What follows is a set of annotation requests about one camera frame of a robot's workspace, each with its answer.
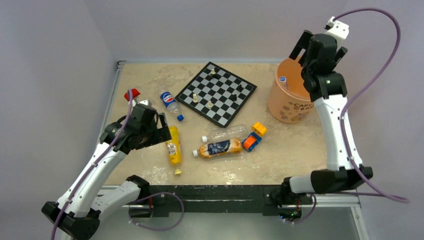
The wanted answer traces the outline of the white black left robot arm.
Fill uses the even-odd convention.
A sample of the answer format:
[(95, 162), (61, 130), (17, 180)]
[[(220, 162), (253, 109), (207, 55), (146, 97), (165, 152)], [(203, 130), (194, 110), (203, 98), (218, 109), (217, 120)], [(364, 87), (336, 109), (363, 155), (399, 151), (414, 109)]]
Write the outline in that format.
[(115, 190), (99, 197), (98, 192), (112, 171), (132, 150), (140, 150), (172, 138), (164, 113), (150, 105), (137, 103), (132, 111), (107, 125), (88, 164), (57, 200), (47, 201), (42, 213), (73, 240), (89, 240), (100, 223), (118, 208), (149, 199), (150, 184), (129, 176)]

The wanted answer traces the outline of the clear bottle white blue label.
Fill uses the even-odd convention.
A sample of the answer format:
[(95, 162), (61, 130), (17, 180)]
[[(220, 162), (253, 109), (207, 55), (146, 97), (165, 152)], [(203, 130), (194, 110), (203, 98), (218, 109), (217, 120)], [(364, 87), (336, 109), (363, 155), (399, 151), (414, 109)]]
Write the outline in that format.
[(286, 91), (290, 89), (287, 78), (285, 76), (280, 76), (278, 80), (283, 89), (285, 89)]

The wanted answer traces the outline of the orange drink bottle blue label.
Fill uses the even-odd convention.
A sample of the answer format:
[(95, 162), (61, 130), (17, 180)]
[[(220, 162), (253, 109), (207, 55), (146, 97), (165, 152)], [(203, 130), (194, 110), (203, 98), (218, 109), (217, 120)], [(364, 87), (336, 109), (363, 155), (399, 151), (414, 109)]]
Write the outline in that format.
[(211, 142), (192, 151), (194, 157), (211, 159), (225, 155), (239, 154), (242, 152), (242, 143), (239, 138), (232, 138), (220, 142)]

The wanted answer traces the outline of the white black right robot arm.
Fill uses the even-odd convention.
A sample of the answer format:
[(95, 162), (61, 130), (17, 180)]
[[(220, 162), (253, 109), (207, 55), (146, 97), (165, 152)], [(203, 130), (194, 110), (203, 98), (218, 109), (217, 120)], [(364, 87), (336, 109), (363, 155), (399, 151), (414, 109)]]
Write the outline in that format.
[(372, 167), (364, 166), (356, 150), (345, 107), (348, 103), (347, 86), (342, 74), (335, 71), (347, 49), (339, 46), (336, 37), (305, 30), (289, 58), (298, 61), (303, 86), (309, 93), (323, 128), (326, 146), (326, 169), (314, 170), (303, 176), (286, 177), (280, 196), (288, 204), (301, 194), (329, 194), (354, 190), (374, 176)]

